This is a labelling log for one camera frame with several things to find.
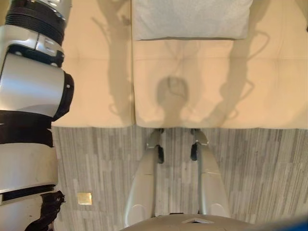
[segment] silver casing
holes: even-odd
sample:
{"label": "silver casing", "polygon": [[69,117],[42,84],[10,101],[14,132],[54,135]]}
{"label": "silver casing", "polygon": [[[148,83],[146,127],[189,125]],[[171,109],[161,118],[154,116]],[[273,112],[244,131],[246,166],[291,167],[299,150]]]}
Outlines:
{"label": "silver casing", "polygon": [[38,143],[0,145],[0,194],[58,183],[55,149]]}
{"label": "silver casing", "polygon": [[7,53],[12,44],[56,56],[63,51],[55,41],[18,26],[0,27],[0,110],[30,112],[54,117],[63,90],[60,68]]}
{"label": "silver casing", "polygon": [[156,129],[147,142],[129,193],[124,213],[126,231],[242,230],[248,223],[229,219],[227,194],[220,170],[208,147],[206,136],[193,130],[197,144],[199,215],[169,215],[155,218],[156,165],[161,130]]}
{"label": "silver casing", "polygon": [[71,0],[37,0],[37,1],[40,1],[45,5],[48,5],[50,8],[52,8],[53,11],[55,13],[58,13],[58,16],[63,18],[67,24],[69,13],[72,7]]}
{"label": "silver casing", "polygon": [[244,231],[251,224],[211,215],[174,214],[139,222],[122,231]]}
{"label": "silver casing", "polygon": [[40,218],[42,203],[40,194],[0,202],[0,230],[26,230],[29,224]]}
{"label": "silver casing", "polygon": [[2,201],[2,194],[56,185],[58,169],[55,149],[37,143],[1,144],[0,159],[0,231],[24,231],[41,216],[42,193],[8,201]]}

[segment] floor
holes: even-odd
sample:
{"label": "floor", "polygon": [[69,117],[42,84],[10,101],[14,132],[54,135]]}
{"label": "floor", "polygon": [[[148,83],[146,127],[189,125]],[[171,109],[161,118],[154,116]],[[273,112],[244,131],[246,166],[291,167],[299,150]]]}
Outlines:
{"label": "floor", "polygon": [[[204,129],[223,175],[232,217],[263,223],[308,214],[308,130]],[[117,231],[133,175],[151,129],[53,128],[58,188],[66,203],[62,231]],[[188,129],[163,134],[156,214],[196,213],[197,163],[190,160]],[[77,193],[92,193],[79,205]]]}

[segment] cushion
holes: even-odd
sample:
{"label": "cushion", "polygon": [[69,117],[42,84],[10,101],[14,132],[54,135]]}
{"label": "cushion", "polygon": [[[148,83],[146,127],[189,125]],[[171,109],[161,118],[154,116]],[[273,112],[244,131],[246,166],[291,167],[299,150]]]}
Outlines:
{"label": "cushion", "polygon": [[130,31],[129,1],[73,1],[63,69],[73,76],[75,93],[70,112],[54,126],[135,123]]}
{"label": "cushion", "polygon": [[133,42],[137,124],[308,128],[307,11],[254,1],[246,39]]}
{"label": "cushion", "polygon": [[134,39],[242,39],[253,0],[133,0]]}

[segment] black wheel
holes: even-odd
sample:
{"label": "black wheel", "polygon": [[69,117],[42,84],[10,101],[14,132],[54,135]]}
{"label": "black wheel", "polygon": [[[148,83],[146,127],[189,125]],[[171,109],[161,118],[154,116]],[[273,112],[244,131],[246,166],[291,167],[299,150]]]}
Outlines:
{"label": "black wheel", "polygon": [[161,146],[158,146],[158,163],[162,164],[165,161],[164,149]]}
{"label": "black wheel", "polygon": [[192,145],[192,150],[191,150],[191,160],[192,161],[196,161],[198,159],[197,152],[198,152],[198,144],[194,143]]}

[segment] beige cushion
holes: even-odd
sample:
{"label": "beige cushion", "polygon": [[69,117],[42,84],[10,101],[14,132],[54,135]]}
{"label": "beige cushion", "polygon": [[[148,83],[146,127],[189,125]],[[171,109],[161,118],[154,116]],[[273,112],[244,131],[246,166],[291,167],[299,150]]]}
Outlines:
{"label": "beige cushion", "polygon": [[135,123],[129,1],[73,0],[65,31],[63,69],[75,81],[65,127],[125,127]]}
{"label": "beige cushion", "polygon": [[308,128],[308,1],[256,0],[244,40],[135,41],[143,127]]}

